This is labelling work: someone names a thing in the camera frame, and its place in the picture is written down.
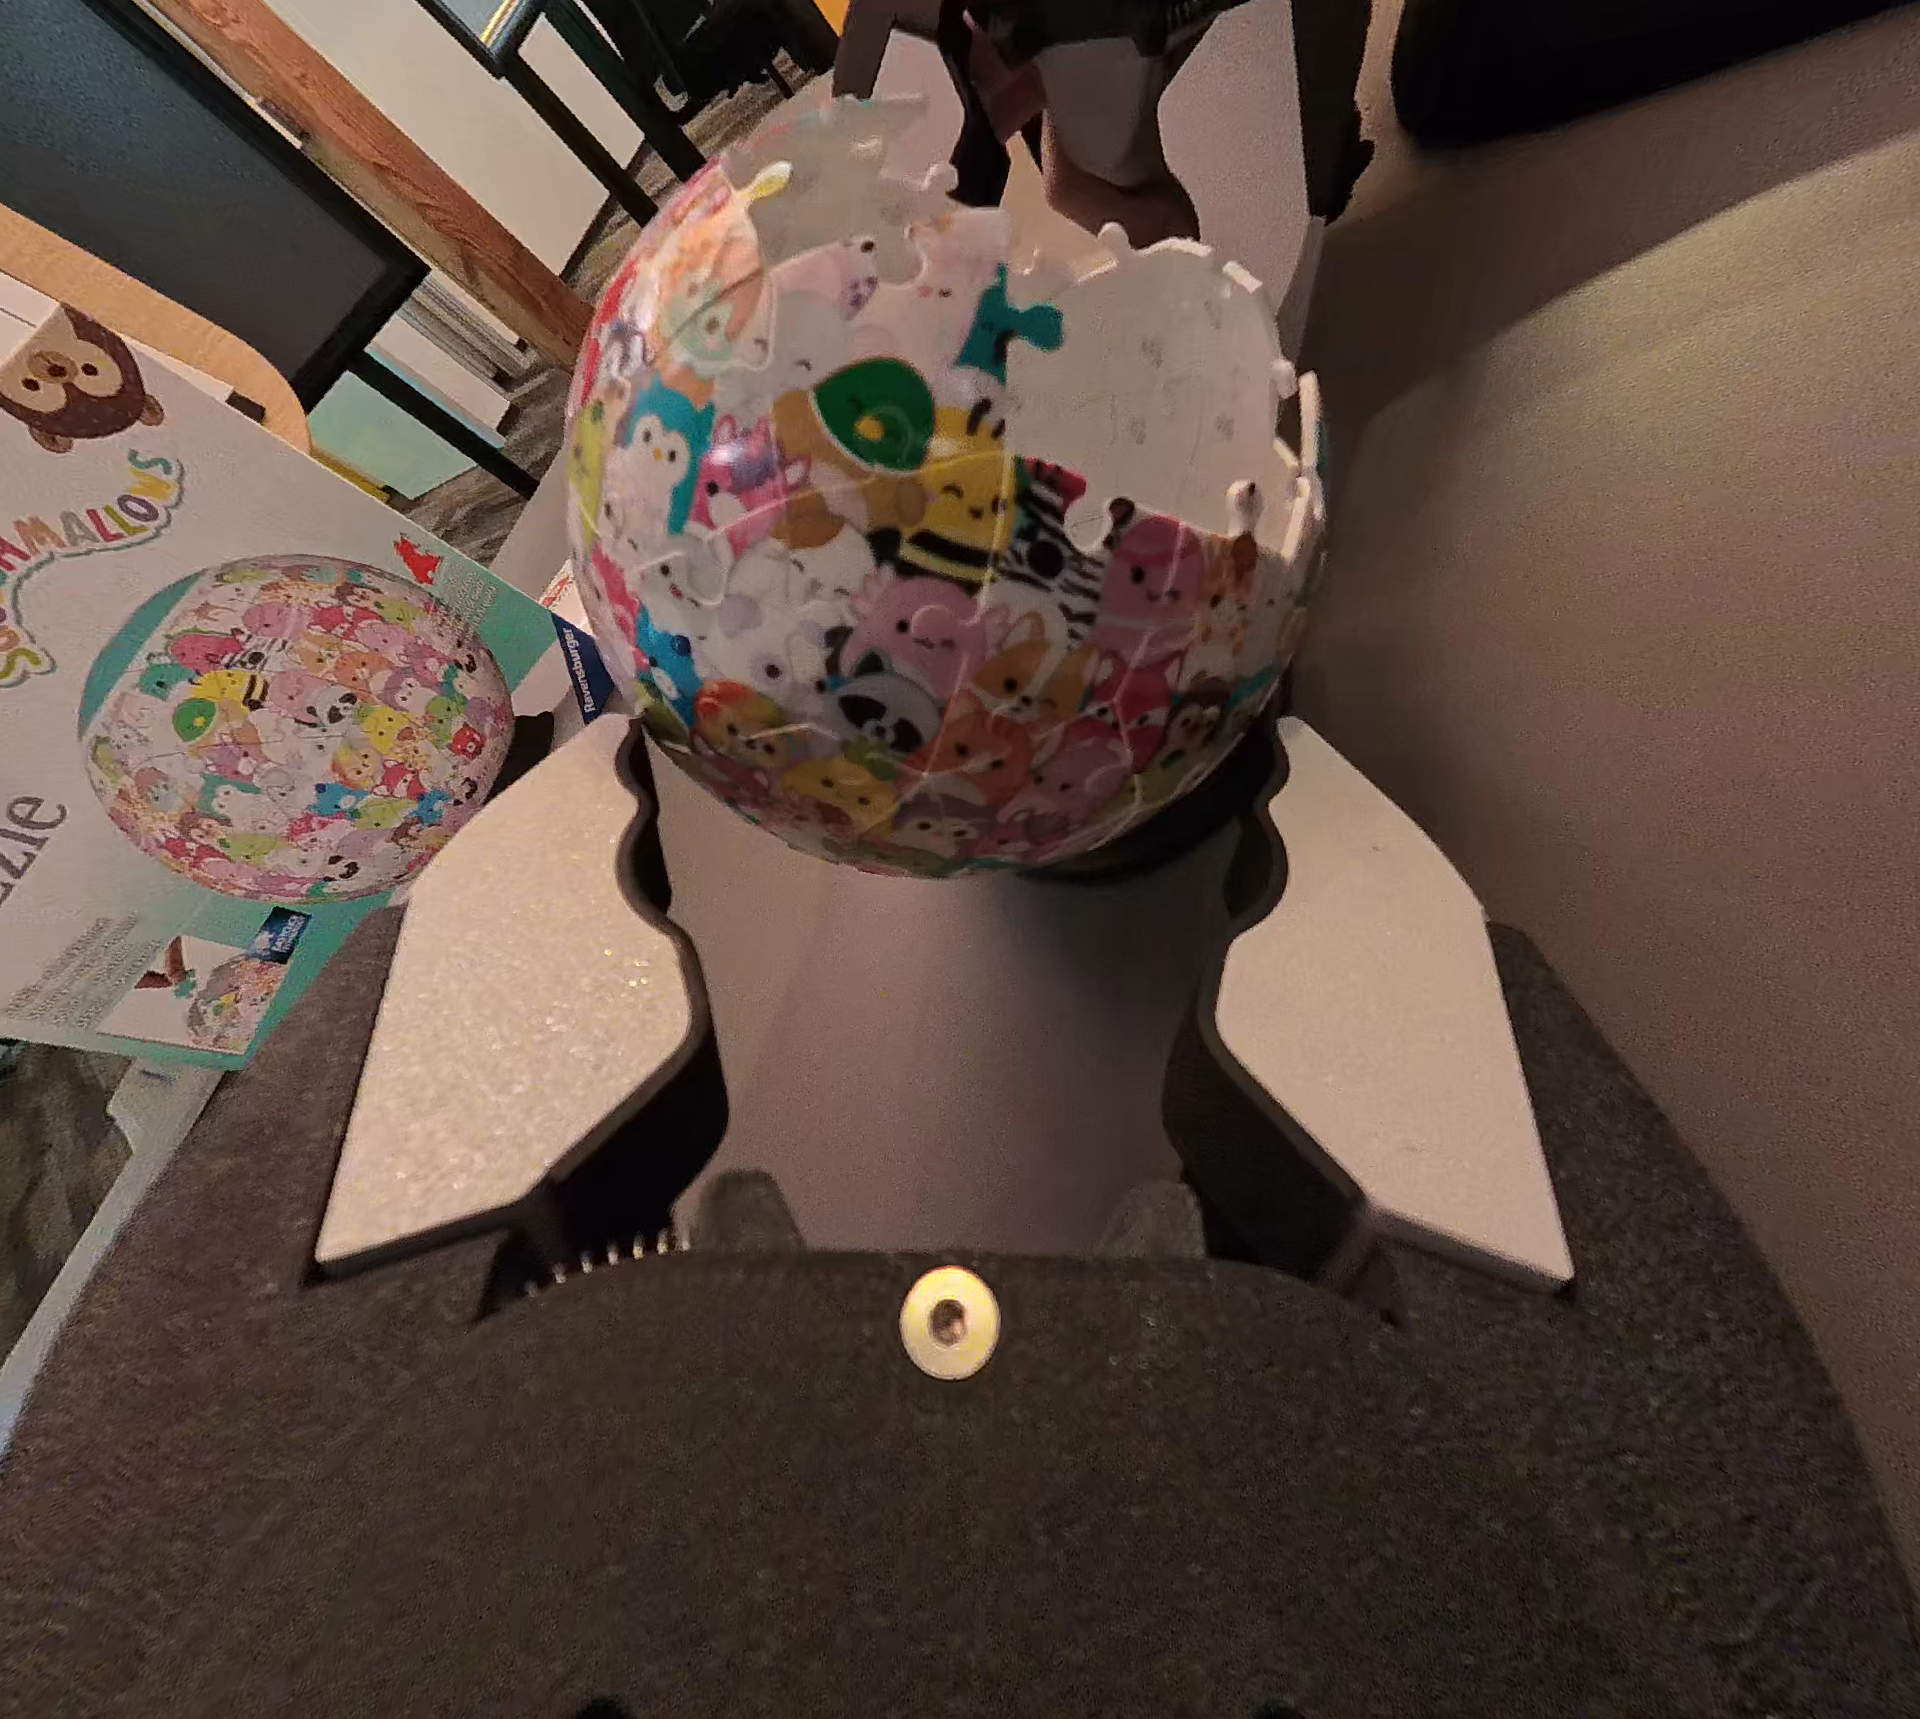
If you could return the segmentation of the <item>puzzle box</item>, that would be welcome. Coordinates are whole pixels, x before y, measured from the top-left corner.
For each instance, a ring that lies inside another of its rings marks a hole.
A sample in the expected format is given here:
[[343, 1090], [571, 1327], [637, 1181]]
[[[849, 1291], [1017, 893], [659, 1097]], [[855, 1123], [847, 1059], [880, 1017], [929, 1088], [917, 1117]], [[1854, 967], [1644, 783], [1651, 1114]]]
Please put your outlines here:
[[12, 277], [1, 387], [3, 1037], [241, 1066], [579, 639]]

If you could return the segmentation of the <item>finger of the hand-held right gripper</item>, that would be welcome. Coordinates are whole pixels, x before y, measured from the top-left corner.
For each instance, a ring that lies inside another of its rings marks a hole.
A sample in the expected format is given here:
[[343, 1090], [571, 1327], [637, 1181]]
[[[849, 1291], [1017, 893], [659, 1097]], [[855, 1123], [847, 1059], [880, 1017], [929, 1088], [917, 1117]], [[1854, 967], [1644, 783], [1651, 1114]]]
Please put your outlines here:
[[1158, 120], [1198, 239], [1258, 281], [1277, 315], [1306, 319], [1324, 220], [1308, 195], [1291, 0], [1214, 19], [1161, 94]]
[[1008, 195], [1012, 162], [1037, 155], [1024, 134], [1039, 123], [1039, 72], [1015, 65], [971, 21], [957, 27], [953, 63], [937, 39], [895, 30], [876, 74], [880, 116], [895, 127], [880, 173], [926, 187], [951, 171], [948, 195], [962, 204], [995, 207]]

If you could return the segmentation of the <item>black framed screen on stand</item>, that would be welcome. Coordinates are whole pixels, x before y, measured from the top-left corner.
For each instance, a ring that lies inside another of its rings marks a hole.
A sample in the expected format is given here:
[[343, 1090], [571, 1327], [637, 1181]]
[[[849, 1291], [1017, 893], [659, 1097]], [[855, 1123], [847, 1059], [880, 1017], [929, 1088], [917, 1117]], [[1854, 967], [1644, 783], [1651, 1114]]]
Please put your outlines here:
[[496, 441], [370, 348], [425, 262], [137, 0], [1, 0], [1, 198], [233, 334], [301, 410], [354, 376], [535, 492]]

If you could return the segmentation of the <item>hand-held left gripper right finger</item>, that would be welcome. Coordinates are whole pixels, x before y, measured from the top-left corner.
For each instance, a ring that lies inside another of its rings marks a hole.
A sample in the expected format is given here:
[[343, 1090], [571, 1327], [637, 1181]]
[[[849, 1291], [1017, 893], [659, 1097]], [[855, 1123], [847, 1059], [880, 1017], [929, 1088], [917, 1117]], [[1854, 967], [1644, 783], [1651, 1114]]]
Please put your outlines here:
[[1488, 918], [1313, 726], [1267, 737], [1163, 1121], [1229, 1249], [1353, 1287], [1388, 1247], [1574, 1278]]

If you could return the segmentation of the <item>colourful puzzle ball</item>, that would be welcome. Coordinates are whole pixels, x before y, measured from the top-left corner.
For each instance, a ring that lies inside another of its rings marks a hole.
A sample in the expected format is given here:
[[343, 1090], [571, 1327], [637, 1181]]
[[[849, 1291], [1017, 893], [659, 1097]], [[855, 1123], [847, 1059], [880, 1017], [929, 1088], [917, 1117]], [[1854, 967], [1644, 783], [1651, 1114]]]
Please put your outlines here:
[[641, 228], [566, 407], [588, 624], [657, 748], [891, 876], [1059, 867], [1269, 708], [1322, 553], [1313, 374], [1192, 239], [1048, 248], [811, 94]]

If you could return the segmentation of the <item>black ball stand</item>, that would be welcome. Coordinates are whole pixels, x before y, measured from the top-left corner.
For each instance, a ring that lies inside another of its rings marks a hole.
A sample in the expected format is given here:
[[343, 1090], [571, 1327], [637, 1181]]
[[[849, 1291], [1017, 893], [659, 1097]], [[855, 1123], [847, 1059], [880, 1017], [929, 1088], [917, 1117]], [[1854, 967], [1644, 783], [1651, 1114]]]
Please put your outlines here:
[[1251, 816], [1282, 781], [1278, 708], [1262, 714], [1205, 779], [1103, 845], [1043, 865], [1015, 867], [1028, 883], [1101, 887], [1176, 865]]

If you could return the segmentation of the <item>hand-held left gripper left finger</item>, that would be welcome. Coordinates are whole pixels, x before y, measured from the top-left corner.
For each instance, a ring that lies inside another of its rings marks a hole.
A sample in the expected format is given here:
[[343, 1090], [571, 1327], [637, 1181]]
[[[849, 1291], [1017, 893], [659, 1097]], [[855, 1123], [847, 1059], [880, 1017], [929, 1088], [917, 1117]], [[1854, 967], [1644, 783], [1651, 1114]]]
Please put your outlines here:
[[601, 714], [416, 882], [314, 1265], [343, 1278], [504, 1241], [509, 1283], [672, 1241], [728, 1093], [670, 882], [641, 723]]

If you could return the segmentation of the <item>wooden post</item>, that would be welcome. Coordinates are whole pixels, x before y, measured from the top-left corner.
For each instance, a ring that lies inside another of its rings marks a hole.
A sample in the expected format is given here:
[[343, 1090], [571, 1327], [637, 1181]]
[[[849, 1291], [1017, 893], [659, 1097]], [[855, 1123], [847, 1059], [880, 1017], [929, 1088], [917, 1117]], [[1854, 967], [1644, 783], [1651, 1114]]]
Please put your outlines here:
[[140, 0], [246, 94], [296, 123], [321, 169], [434, 270], [570, 366], [588, 302], [263, 0]]

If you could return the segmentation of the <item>person's right hand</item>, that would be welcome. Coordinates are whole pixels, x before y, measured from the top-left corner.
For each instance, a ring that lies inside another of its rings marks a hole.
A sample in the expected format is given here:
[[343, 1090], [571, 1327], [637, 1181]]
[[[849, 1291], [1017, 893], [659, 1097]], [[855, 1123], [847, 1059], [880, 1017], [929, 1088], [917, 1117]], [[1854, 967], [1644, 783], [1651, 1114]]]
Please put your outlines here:
[[1147, 175], [1140, 184], [1119, 186], [1050, 149], [1043, 156], [1043, 191], [1054, 211], [1094, 235], [1114, 224], [1134, 248], [1198, 239], [1196, 207], [1169, 169]]

